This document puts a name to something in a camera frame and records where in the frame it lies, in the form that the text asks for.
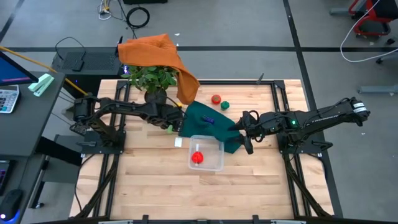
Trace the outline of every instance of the potted plant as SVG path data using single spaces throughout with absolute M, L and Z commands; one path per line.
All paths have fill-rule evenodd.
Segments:
M 130 83 L 138 90 L 145 89 L 145 102 L 166 103 L 166 89 L 177 81 L 174 77 L 178 71 L 168 66 L 142 67 L 125 65 L 123 78 L 128 78 Z

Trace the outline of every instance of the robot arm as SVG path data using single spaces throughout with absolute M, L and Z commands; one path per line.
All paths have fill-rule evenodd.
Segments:
M 99 103 L 99 108 L 95 111 L 95 104 Z M 118 141 L 118 132 L 112 126 L 106 125 L 100 118 L 109 113 L 126 114 L 138 116 L 150 124 L 167 129 L 173 126 L 173 131 L 180 131 L 183 114 L 181 107 L 163 105 L 157 103 L 129 103 L 124 101 L 112 100 L 110 98 L 97 98 L 86 96 L 75 100 L 75 111 L 73 120 L 76 121 L 71 129 L 80 134 L 85 127 L 91 127 L 103 140 L 104 144 L 111 144 Z
M 289 144 L 299 146 L 310 135 L 337 124 L 356 123 L 362 126 L 369 115 L 370 111 L 362 101 L 353 97 L 316 111 L 268 112 L 260 116 L 257 111 L 243 111 L 243 117 L 229 130 L 245 130 L 246 136 L 240 135 L 235 141 L 244 144 L 248 154 L 252 154 L 251 139 L 261 142 L 267 135 L 282 133 L 287 136 Z

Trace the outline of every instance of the small white label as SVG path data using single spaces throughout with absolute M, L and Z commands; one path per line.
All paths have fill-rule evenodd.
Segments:
M 367 111 L 367 109 L 365 107 L 357 108 L 354 110 L 354 113 L 359 113 L 361 111 Z
M 356 103 L 356 104 L 354 104 L 354 107 L 355 108 L 357 108 L 357 107 L 361 107 L 361 106 L 365 106 L 363 103 Z
M 182 146 L 182 138 L 177 137 L 174 141 L 174 147 L 181 147 Z

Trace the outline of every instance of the orange cloth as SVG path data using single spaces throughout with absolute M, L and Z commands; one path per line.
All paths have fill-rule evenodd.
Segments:
M 186 105 L 194 101 L 200 84 L 182 64 L 169 35 L 129 39 L 127 43 L 119 44 L 118 49 L 119 59 L 124 64 L 145 67 L 162 65 L 176 69 L 177 98 Z

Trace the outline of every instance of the green cloth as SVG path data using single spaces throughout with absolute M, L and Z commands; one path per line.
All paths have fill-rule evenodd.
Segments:
M 205 115 L 214 119 L 214 124 L 202 120 Z M 194 101 L 185 112 L 184 124 L 179 134 L 181 137 L 190 138 L 193 135 L 214 136 L 217 140 L 224 142 L 224 151 L 234 153 L 241 144 L 238 142 L 225 142 L 228 138 L 236 137 L 239 131 L 228 131 L 235 122 L 214 109 Z

